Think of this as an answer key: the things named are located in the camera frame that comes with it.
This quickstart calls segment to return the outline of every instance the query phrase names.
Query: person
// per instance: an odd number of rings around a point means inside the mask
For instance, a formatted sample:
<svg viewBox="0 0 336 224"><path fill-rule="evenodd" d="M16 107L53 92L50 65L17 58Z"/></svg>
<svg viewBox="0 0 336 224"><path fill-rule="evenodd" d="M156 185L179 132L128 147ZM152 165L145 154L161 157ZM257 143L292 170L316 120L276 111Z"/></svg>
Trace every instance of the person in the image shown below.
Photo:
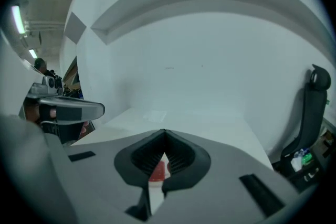
<svg viewBox="0 0 336 224"><path fill-rule="evenodd" d="M40 123L40 112L39 112L39 104L36 102L36 100L32 100L29 98L26 98L24 101L24 110L26 115L26 120L35 123L36 125L39 125ZM50 117L52 119L56 118L56 109L52 108L50 109ZM89 122L85 122L83 124L83 127L80 131L80 134L86 133L86 126L89 125Z"/></svg>
<svg viewBox="0 0 336 224"><path fill-rule="evenodd" d="M45 76L55 77L55 75L47 69L47 64L42 58L37 58L35 60L34 67Z"/></svg>

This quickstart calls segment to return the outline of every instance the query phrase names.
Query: gray plastic part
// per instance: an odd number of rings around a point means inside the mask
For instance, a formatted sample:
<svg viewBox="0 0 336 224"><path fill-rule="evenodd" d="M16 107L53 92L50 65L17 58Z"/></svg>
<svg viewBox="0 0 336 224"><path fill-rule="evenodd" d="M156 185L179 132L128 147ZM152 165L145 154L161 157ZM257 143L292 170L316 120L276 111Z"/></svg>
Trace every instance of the gray plastic part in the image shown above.
<svg viewBox="0 0 336 224"><path fill-rule="evenodd" d="M109 204L125 210L140 198L133 186L125 185L113 166L116 153L157 130L118 140L72 146L68 155L93 151L96 156L75 162L76 170ZM255 174L284 204L298 196L292 185L245 152L226 144L198 136L173 131L201 146L211 157L211 167L201 181L191 189L172 191L147 223L254 223L265 219L240 176Z"/></svg>
<svg viewBox="0 0 336 224"><path fill-rule="evenodd" d="M119 150L156 130L63 148L56 136L44 134L23 120L0 118L0 127L2 131L7 130L0 143L8 175L27 202L46 219L55 223L143 223L124 212L138 204L141 188L127 185L113 160ZM168 192L147 223L263 221L266 219L263 212L239 180L248 174L255 174L285 205L298 198L286 179L245 152L173 132L205 149L211 157L211 167L193 188ZM68 155L85 151L96 155L70 161Z"/></svg>
<svg viewBox="0 0 336 224"><path fill-rule="evenodd" d="M46 96L53 96L58 95L57 89L53 86L51 87L49 85L49 80L54 81L55 85L55 79L50 76L44 76L42 83L33 83L33 85L30 87L29 92L27 93L28 98L37 99L42 98Z"/></svg>
<svg viewBox="0 0 336 224"><path fill-rule="evenodd" d="M85 29L86 25L76 16L76 14L71 12L68 23L65 26L64 35L70 38L73 43L77 44Z"/></svg>
<svg viewBox="0 0 336 224"><path fill-rule="evenodd" d="M58 125L69 125L95 120L103 116L105 113L105 107L101 103L95 103L71 97L61 97L61 96L46 97L39 99L38 103L63 108L81 109L81 120L78 121L57 120L57 122L54 122L54 124Z"/></svg>

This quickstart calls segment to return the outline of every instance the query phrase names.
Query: black rubber cover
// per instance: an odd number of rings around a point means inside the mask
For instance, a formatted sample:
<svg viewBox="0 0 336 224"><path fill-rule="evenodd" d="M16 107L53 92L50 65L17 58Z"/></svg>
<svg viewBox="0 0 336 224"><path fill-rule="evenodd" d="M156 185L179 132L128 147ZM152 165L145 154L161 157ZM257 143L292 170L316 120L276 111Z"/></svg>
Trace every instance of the black rubber cover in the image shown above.
<svg viewBox="0 0 336 224"><path fill-rule="evenodd" d="M146 189L163 153L168 157L172 174L163 183L165 194L193 187L210 168L210 156L203 148L164 129L122 149L114 165L127 184Z"/></svg>
<svg viewBox="0 0 336 224"><path fill-rule="evenodd" d="M59 139L61 140L61 144L64 144L68 141L78 140L83 125L83 122L71 125L58 125Z"/></svg>
<svg viewBox="0 0 336 224"><path fill-rule="evenodd" d="M301 148L311 147L318 138L327 103L327 89L331 79L329 73L316 65L310 81L304 86L301 126L298 136L281 152L284 157Z"/></svg>

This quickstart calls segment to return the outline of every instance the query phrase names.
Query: fluorescent light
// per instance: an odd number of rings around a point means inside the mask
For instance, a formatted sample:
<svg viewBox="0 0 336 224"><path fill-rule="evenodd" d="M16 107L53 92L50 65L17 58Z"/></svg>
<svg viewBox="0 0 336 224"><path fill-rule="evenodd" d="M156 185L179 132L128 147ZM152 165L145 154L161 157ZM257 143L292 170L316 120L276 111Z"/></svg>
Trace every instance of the fluorescent light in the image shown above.
<svg viewBox="0 0 336 224"><path fill-rule="evenodd" d="M12 13L14 16L14 21L15 21L17 30L19 31L20 34L24 34L26 31L25 31L25 28L23 27L19 6L13 6Z"/></svg>
<svg viewBox="0 0 336 224"><path fill-rule="evenodd" d="M34 59L37 58L36 53L35 53L34 50L29 50L29 52L30 52L31 56L32 56Z"/></svg>

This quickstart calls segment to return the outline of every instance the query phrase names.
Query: gray plastic panel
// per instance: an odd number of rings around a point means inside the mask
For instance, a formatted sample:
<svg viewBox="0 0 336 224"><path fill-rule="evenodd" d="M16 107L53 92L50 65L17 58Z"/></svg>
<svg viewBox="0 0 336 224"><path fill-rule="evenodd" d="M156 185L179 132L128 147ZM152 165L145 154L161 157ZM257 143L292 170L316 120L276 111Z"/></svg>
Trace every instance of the gray plastic panel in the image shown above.
<svg viewBox="0 0 336 224"><path fill-rule="evenodd" d="M113 158L124 147L157 130L118 140L72 146L68 155L93 151L96 156L73 163L82 178L109 204L121 210L136 205L140 190L126 185L113 166ZM245 152L226 144L176 132L204 148L211 157L205 177L191 189L172 191L148 223L254 223L265 219L240 176L255 174L284 204L297 197L291 184Z"/></svg>
<svg viewBox="0 0 336 224"><path fill-rule="evenodd" d="M83 99L71 98L71 97L46 97L38 100L40 104L58 106L62 108L69 109L80 109L81 119L80 120L57 120L59 125L75 124L84 121L91 121L100 118L105 113L105 107L101 103L95 103L86 101Z"/></svg>
<svg viewBox="0 0 336 224"><path fill-rule="evenodd" d="M64 35L77 44L85 29L86 25L76 16L76 14L71 12L64 30Z"/></svg>

